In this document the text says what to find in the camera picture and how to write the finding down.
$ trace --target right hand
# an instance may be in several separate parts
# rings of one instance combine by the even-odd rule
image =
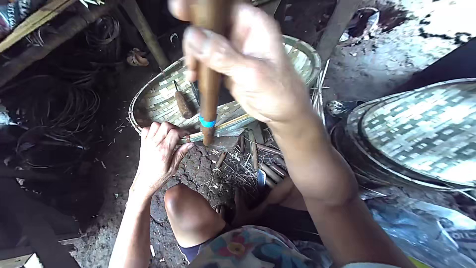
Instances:
[[[169,0],[178,19],[191,20],[195,0]],[[227,87],[243,109],[265,122],[291,122],[312,112],[309,91],[294,70],[276,21],[250,4],[233,4],[230,40],[190,26],[183,48],[188,79],[197,78],[197,62],[229,77]]]

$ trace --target left hand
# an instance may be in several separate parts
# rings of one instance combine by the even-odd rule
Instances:
[[[175,150],[186,134],[187,131],[169,122],[153,122],[142,129],[139,168],[129,196],[150,198],[177,172],[180,162],[194,146],[193,143],[182,144]]]

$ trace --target finger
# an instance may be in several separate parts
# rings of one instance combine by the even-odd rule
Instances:
[[[149,133],[149,128],[150,127],[143,127],[142,130],[140,131],[140,137],[142,140],[145,140],[147,138],[147,134]]]
[[[216,72],[228,76],[243,70],[247,63],[246,57],[237,52],[224,36],[206,29],[188,27],[184,33],[183,45],[191,64],[194,64],[193,59],[197,59]]]
[[[157,130],[157,133],[153,137],[154,142],[160,143],[162,142],[165,137],[167,137],[167,134],[169,133],[170,130],[177,128],[176,125],[173,125],[169,122],[163,122],[160,128]]]
[[[183,46],[183,54],[185,55],[185,65],[187,66],[185,79],[190,82],[194,82],[197,79],[197,59],[193,56],[192,52],[189,51],[189,48],[187,48],[187,46]]]
[[[147,138],[152,139],[154,136],[157,134],[157,131],[160,128],[160,123],[158,122],[152,122],[152,124],[149,127],[149,132],[147,133]]]
[[[174,128],[169,131],[167,137],[164,140],[164,143],[169,150],[173,150],[175,146],[179,143],[180,139],[180,130]]]
[[[170,164],[170,169],[173,173],[177,172],[177,169],[179,168],[180,162],[185,157],[185,155],[188,153],[188,151],[191,148],[193,148],[194,146],[195,146],[195,144],[193,144],[193,143],[182,144],[174,152],[174,155],[172,156],[172,163]]]
[[[175,18],[181,21],[191,21],[190,5],[192,3],[190,0],[169,0],[169,11]]]

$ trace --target bamboo tray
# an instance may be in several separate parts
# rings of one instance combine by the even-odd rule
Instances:
[[[304,41],[286,35],[283,35],[283,44],[306,86],[312,87],[321,69],[321,59],[316,50]],[[142,127],[149,126],[152,122],[170,122],[192,133],[180,143],[203,140],[198,120],[199,113],[190,119],[183,118],[175,100],[174,80],[189,104],[199,110],[191,84],[185,80],[185,70],[185,61],[181,58],[147,82],[132,99],[129,118],[138,133]],[[217,108],[215,136],[237,136],[243,130],[243,126],[254,120],[236,101],[220,105]]]

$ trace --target hand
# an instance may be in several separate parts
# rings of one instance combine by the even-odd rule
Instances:
[[[194,1],[169,0],[169,9],[176,18],[190,21]],[[285,53],[276,21],[236,2],[231,19],[230,41],[205,29],[187,28],[183,47],[188,79],[196,79],[198,61],[227,75],[231,95],[262,122],[288,122],[311,113],[309,92]]]
[[[176,172],[180,162],[193,143],[182,144],[175,152],[177,142],[187,134],[169,122],[153,122],[142,129],[139,168],[129,195],[151,197]]]

